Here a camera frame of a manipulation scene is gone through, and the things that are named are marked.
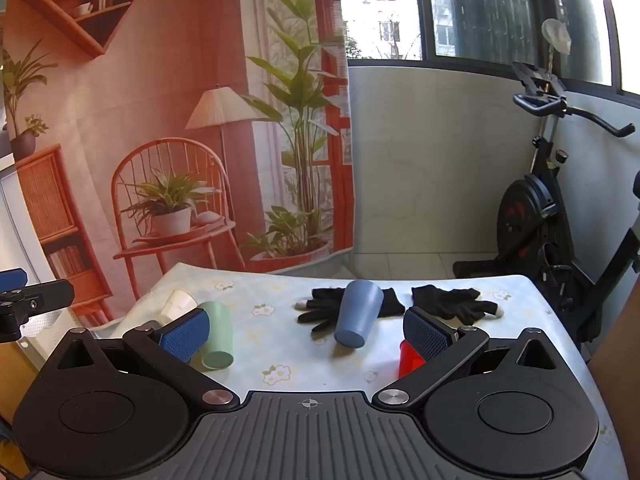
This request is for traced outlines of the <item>left black glove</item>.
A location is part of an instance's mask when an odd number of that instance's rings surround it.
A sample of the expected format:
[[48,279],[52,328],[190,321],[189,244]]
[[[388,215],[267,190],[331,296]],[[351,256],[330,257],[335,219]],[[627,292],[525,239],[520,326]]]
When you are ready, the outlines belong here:
[[[297,317],[298,324],[312,324],[311,333],[323,334],[333,330],[338,315],[345,289],[338,287],[315,288],[311,291],[311,298],[306,301]],[[405,313],[405,306],[398,300],[396,292],[392,288],[383,290],[383,301],[379,318],[393,318]]]

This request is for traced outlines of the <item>white paper cup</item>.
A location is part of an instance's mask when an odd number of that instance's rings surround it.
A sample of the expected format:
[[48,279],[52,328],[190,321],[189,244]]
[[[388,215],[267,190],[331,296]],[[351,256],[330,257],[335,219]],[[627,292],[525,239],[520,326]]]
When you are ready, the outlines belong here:
[[189,313],[197,306],[198,302],[188,292],[182,289],[175,289],[160,309],[157,321],[162,325],[167,325]]

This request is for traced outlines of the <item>black glove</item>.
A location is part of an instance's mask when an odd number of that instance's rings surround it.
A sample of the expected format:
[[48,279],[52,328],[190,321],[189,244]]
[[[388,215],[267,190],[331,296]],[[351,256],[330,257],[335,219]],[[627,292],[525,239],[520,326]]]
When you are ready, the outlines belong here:
[[[311,298],[306,301],[297,317],[298,324],[312,324],[311,333],[323,334],[333,330],[338,315],[345,289],[338,287],[315,288],[311,291]],[[392,288],[383,290],[383,301],[379,318],[393,318],[405,313],[405,306],[398,300],[396,292]]]
[[503,310],[492,301],[480,300],[476,289],[443,290],[434,285],[413,287],[413,305],[443,320],[457,318],[462,325],[474,325],[486,315],[502,318]]

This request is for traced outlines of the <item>black exercise bike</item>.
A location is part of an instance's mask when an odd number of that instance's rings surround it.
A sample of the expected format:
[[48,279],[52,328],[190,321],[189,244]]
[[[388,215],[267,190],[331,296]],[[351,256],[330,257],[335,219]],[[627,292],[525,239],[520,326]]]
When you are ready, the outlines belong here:
[[616,128],[600,116],[567,103],[565,87],[555,74],[528,63],[514,62],[524,91],[513,102],[541,118],[541,134],[532,139],[535,154],[529,172],[504,192],[497,216],[498,255],[490,260],[457,261],[456,278],[521,274],[538,288],[580,346],[600,335],[605,300],[628,269],[639,269],[639,225],[626,232],[600,278],[593,280],[575,257],[570,222],[562,196],[559,172],[568,159],[554,146],[560,119],[579,116],[616,139],[636,131],[633,124]]

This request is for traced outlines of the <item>printed room backdrop curtain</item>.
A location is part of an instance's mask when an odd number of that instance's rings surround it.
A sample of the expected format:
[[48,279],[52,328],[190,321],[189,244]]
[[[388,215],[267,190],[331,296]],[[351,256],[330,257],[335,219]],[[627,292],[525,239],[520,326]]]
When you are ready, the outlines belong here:
[[345,42],[341,0],[1,0],[1,139],[74,315],[352,250]]

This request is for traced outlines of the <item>white plastic crate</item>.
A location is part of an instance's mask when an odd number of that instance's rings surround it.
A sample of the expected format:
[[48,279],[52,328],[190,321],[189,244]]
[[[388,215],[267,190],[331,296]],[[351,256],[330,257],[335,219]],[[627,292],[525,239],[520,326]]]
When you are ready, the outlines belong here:
[[21,327],[18,345],[35,366],[40,366],[50,356],[56,345],[74,321],[68,311],[49,312],[31,318]]

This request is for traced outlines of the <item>red plastic cup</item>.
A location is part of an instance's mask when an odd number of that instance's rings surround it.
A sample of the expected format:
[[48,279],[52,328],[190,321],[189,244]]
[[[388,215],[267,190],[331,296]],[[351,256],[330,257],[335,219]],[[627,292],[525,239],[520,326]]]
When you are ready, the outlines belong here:
[[399,346],[400,356],[398,364],[398,377],[403,378],[408,374],[417,370],[419,367],[425,364],[424,359],[420,357],[420,354],[411,347],[408,341],[403,340]]

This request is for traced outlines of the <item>green plastic cup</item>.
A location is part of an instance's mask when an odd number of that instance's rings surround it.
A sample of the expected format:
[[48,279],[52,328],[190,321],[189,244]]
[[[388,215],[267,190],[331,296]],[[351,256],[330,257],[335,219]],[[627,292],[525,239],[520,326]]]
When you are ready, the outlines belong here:
[[203,302],[200,308],[208,315],[209,335],[190,364],[197,370],[224,370],[234,361],[231,310],[219,301]]

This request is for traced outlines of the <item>right black glove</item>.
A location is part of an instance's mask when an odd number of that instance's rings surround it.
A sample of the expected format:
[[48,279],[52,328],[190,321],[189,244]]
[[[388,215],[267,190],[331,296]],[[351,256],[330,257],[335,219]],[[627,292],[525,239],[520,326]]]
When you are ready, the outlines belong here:
[[457,318],[462,325],[474,325],[486,315],[502,318],[503,310],[492,301],[480,300],[476,289],[443,290],[434,285],[413,287],[413,305],[443,320]]

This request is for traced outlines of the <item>blue plastic cup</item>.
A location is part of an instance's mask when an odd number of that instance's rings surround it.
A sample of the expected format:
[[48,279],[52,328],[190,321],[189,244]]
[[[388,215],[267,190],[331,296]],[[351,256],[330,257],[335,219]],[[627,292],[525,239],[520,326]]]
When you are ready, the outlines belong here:
[[347,348],[363,347],[378,318],[383,299],[382,289],[373,282],[356,280],[349,283],[338,311],[335,340]]

